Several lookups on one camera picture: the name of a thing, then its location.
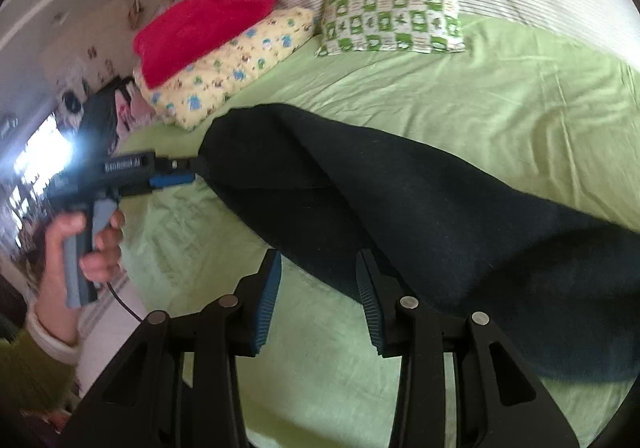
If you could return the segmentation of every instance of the device handle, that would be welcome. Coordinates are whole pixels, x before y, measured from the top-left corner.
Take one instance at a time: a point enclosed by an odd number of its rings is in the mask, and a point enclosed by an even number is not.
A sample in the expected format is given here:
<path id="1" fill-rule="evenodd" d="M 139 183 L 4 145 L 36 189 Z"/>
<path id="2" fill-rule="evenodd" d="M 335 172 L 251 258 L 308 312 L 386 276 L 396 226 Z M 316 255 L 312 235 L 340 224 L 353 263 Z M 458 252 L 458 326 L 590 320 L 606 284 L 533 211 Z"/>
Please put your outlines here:
<path id="1" fill-rule="evenodd" d="M 90 280 L 84 277 L 79 261 L 83 255 L 94 250 L 94 236 L 109 224 L 118 202 L 110 198 L 78 201 L 67 208 L 82 212 L 86 216 L 84 231 L 64 241 L 66 306 L 75 309 L 98 300 L 98 291 Z"/>

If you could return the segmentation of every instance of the green bed sheet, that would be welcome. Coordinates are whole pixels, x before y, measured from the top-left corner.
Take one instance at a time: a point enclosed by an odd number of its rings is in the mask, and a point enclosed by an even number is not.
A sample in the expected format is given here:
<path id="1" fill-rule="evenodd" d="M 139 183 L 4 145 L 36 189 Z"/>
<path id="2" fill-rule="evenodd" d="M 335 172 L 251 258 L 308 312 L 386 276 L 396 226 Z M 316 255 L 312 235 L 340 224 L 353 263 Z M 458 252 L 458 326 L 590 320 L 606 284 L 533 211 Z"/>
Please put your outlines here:
<path id="1" fill-rule="evenodd" d="M 639 73 L 544 30 L 462 21 L 467 52 L 449 55 L 315 58 L 314 38 L 194 132 L 158 124 L 133 134 L 124 150 L 192 155 L 212 118 L 286 103 L 436 146 L 518 190 L 640 230 Z M 172 316 L 232 291 L 267 247 L 202 180 L 122 208 L 129 276 L 149 309 Z M 398 360 L 377 356 L 359 304 L 286 259 L 268 343 L 257 358 L 238 359 L 238 370 L 245 421 L 260 448 L 388 443 Z M 544 383 L 582 446 L 632 384 Z"/>

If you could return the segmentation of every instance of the bright light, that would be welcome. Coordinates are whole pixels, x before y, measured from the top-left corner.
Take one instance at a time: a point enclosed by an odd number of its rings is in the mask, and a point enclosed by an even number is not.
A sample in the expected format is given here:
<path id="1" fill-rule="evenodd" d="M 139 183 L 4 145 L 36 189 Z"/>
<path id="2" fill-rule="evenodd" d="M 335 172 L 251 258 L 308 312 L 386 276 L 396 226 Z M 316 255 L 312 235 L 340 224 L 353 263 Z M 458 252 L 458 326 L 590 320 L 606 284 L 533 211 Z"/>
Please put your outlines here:
<path id="1" fill-rule="evenodd" d="M 21 230 L 22 229 L 22 221 L 18 218 L 18 216 L 14 212 L 11 212 L 11 217 L 14 220 L 15 225 L 18 226 L 18 229 Z"/>
<path id="2" fill-rule="evenodd" d="M 44 192 L 49 180 L 71 160 L 72 146 L 62 137 L 51 115 L 27 141 L 27 146 L 15 161 L 15 170 L 22 172 L 25 183 L 34 183 L 36 195 Z"/>
<path id="3" fill-rule="evenodd" d="M 19 200 L 20 200 L 20 189 L 16 186 L 14 189 L 14 192 L 11 194 L 11 197 L 9 197 L 9 202 L 12 205 L 17 206 Z"/>

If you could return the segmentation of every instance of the dark blanket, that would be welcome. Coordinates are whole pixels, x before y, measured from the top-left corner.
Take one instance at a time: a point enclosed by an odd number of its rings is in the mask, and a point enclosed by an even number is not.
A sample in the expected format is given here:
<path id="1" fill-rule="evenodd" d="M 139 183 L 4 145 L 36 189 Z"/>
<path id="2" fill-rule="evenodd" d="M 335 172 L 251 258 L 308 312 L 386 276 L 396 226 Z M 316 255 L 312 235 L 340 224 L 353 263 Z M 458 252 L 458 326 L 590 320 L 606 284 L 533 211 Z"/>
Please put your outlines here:
<path id="1" fill-rule="evenodd" d="M 356 252 L 372 248 L 433 308 L 487 312 L 542 375 L 638 373 L 640 235 L 428 145 L 288 105 L 230 111 L 200 154 L 248 226 L 354 300 Z"/>

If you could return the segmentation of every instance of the green sleeve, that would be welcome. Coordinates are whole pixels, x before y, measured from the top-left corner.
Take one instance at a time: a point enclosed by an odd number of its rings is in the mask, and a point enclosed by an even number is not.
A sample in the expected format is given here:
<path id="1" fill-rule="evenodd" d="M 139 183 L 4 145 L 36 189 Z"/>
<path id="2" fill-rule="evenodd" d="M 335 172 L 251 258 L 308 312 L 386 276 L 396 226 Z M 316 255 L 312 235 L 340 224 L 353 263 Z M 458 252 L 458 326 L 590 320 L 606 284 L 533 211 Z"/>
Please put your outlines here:
<path id="1" fill-rule="evenodd" d="M 55 409 L 75 370 L 45 354 L 27 331 L 21 331 L 13 343 L 0 340 L 0 389 L 20 410 Z"/>

